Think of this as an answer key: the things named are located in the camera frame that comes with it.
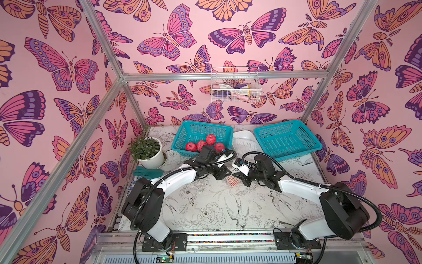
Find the red apple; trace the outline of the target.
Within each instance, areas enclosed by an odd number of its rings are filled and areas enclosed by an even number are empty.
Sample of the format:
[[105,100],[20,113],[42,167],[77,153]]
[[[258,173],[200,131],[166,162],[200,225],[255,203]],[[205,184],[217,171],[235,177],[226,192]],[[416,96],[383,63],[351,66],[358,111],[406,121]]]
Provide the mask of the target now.
[[201,152],[201,151],[202,151],[203,146],[206,146],[206,145],[207,145],[207,143],[206,143],[205,141],[203,141],[203,140],[199,141],[199,142],[196,144],[196,151],[197,151],[197,152]]
[[189,142],[185,145],[185,150],[190,152],[196,152],[197,145],[195,143]]

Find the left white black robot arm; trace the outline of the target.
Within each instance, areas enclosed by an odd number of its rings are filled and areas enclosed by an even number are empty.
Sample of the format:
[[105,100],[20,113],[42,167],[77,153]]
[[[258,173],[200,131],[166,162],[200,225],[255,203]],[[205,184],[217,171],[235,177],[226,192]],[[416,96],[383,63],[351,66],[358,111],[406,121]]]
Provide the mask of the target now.
[[152,239],[157,249],[168,251],[174,242],[173,231],[160,217],[164,200],[183,186],[208,175],[216,180],[231,175],[225,164],[236,157],[233,150],[226,148],[219,152],[211,146],[204,146],[198,155],[164,176],[137,180],[122,207],[123,216],[130,220],[130,229]]

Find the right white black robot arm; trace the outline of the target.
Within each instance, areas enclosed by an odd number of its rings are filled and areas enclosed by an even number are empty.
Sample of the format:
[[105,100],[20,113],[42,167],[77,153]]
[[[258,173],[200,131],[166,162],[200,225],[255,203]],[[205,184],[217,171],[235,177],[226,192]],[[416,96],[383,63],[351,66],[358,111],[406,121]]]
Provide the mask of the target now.
[[258,182],[321,207],[322,217],[303,220],[292,228],[290,240],[298,249],[319,238],[350,240],[356,233],[373,230],[382,222],[380,209],[342,182],[326,185],[294,177],[274,158],[258,151],[237,158],[233,166],[238,170],[234,176],[247,187]]

